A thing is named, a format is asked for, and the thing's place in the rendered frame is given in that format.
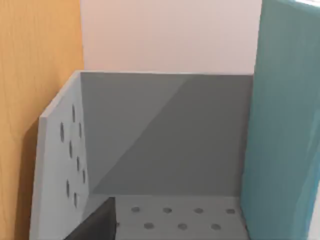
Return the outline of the grey pierced drawer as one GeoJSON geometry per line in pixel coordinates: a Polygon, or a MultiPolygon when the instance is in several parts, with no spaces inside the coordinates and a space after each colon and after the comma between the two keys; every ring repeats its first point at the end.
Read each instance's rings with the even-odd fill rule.
{"type": "Polygon", "coordinates": [[[250,240],[241,177],[253,76],[76,71],[38,119],[29,240],[115,197],[115,240],[250,240]]]}

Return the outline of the teal book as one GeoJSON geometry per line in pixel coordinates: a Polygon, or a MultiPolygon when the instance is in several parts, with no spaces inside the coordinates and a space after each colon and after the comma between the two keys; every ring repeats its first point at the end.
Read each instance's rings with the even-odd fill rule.
{"type": "Polygon", "coordinates": [[[308,240],[320,181],[320,7],[262,0],[240,205],[250,240],[308,240]]]}

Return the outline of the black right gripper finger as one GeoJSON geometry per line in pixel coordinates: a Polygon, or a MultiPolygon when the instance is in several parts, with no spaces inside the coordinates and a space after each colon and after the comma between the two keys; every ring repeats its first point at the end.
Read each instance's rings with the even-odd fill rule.
{"type": "Polygon", "coordinates": [[[116,240],[116,198],[109,197],[63,240],[116,240]]]}

